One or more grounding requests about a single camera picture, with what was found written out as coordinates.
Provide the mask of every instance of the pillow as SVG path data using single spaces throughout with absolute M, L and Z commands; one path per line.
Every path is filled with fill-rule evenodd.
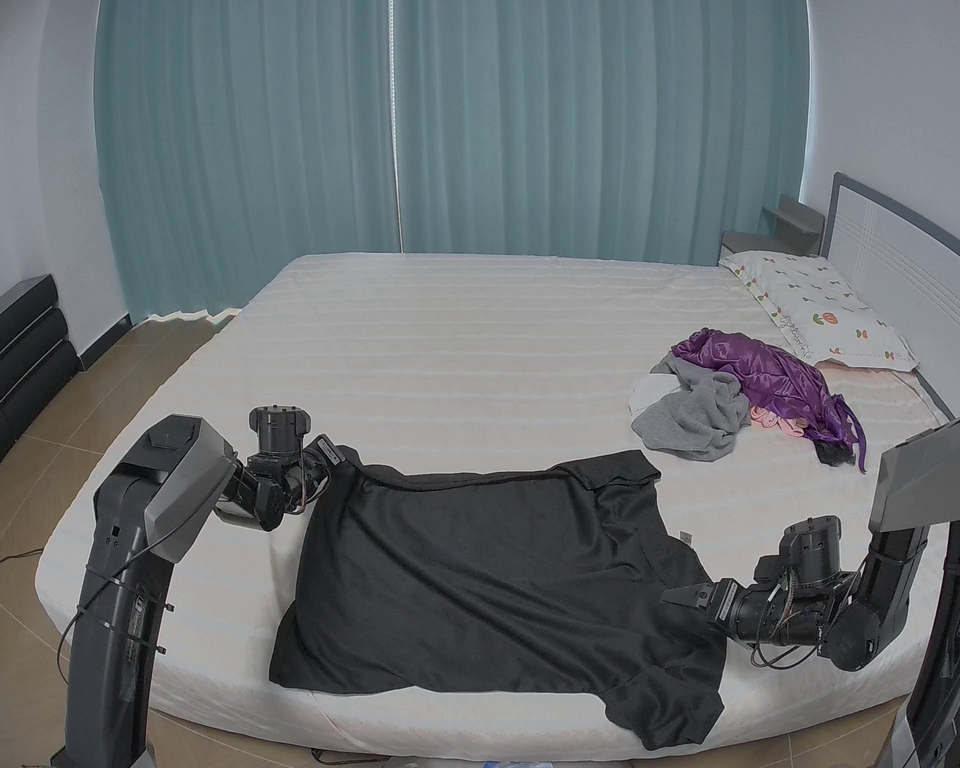
M 906 342 L 820 256 L 745 251 L 725 255 L 801 360 L 835 360 L 851 368 L 913 371 Z

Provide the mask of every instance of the pink garment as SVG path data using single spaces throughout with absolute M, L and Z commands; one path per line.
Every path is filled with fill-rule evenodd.
M 806 419 L 782 419 L 772 411 L 768 411 L 766 408 L 760 408 L 757 405 L 750 407 L 750 418 L 764 429 L 779 427 L 780 432 L 792 438 L 803 437 L 804 430 L 809 426 L 809 424 L 806 423 Z

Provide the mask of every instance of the white cloth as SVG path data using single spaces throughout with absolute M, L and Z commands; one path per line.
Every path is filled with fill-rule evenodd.
M 241 456 L 256 451 L 251 408 L 291 403 L 367 463 L 402 472 L 543 469 L 637 448 L 624 396 L 637 371 L 705 325 L 768 344 L 783 337 L 729 271 L 529 256 L 333 254 L 291 263 L 148 400 L 90 474 L 47 543 L 36 593 L 61 629 L 77 607 L 94 527 L 92 497 L 132 442 L 171 413 L 206 418 Z M 694 535 L 707 573 L 749 584 L 783 528 L 829 510 L 841 565 L 857 567 L 880 453 L 936 421 L 888 372 L 831 366 L 867 432 L 869 474 L 825 467 L 808 441 L 746 429 L 723 462 L 651 456 L 669 533 Z M 228 731 L 345 752 L 474 760 L 648 756 L 588 694 L 370 696 L 288 690 L 267 677 L 290 605 L 309 513 L 270 534 L 211 516 L 174 568 L 151 705 Z M 940 590 L 943 526 L 918 567 L 902 634 L 860 672 L 811 659 L 751 667 L 731 643 L 725 710 L 696 752 L 794 731 L 906 693 Z
M 645 373 L 634 382 L 630 397 L 630 420 L 633 421 L 664 395 L 680 389 L 675 373 Z

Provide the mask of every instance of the gray garment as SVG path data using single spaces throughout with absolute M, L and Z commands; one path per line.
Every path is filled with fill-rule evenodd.
M 750 423 L 750 401 L 732 373 L 714 372 L 672 354 L 650 373 L 675 373 L 681 389 L 664 395 L 634 419 L 650 450 L 712 462 L 733 450 L 737 431 Z

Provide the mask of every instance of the white wall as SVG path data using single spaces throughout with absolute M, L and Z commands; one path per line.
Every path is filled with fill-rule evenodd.
M 0 0 L 0 292 L 50 272 L 83 352 L 127 314 L 93 128 L 100 0 Z
M 841 171 L 960 237 L 960 2 L 807 0 L 811 101 L 801 199 Z

